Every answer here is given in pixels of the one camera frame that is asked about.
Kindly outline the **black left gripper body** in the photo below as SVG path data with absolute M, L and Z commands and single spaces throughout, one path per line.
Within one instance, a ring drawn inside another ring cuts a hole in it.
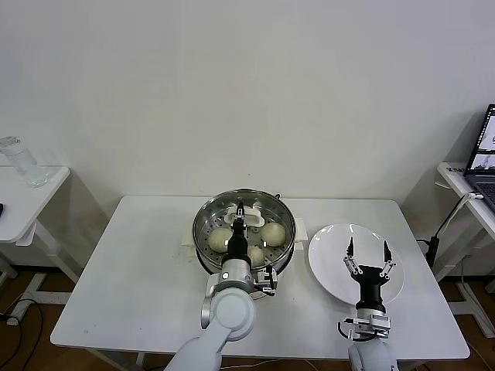
M 248 259 L 248 242 L 242 226 L 233 226 L 233 234 L 228 240 L 225 259 Z

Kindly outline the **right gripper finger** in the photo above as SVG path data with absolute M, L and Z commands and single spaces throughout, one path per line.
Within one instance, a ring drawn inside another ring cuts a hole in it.
M 394 261 L 392 257 L 392 252 L 390 247 L 387 244 L 387 241 L 384 241 L 384 266 L 380 273 L 380 276 L 383 278 L 389 278 L 390 272 L 397 266 L 397 263 Z
M 343 262 L 346 265 L 347 270 L 351 275 L 359 275 L 362 274 L 362 270 L 359 265 L 354 260 L 354 245 L 353 245 L 353 237 L 350 238 L 350 243 L 346 249 L 346 255 L 343 258 Z

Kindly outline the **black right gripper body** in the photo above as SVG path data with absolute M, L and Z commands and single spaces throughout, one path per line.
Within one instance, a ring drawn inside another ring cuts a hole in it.
M 360 300 L 355 305 L 356 309 L 385 310 L 381 287 L 388 279 L 381 275 L 382 269 L 367 265 L 359 265 L 359 268 L 354 275 L 354 280 L 360 286 Z

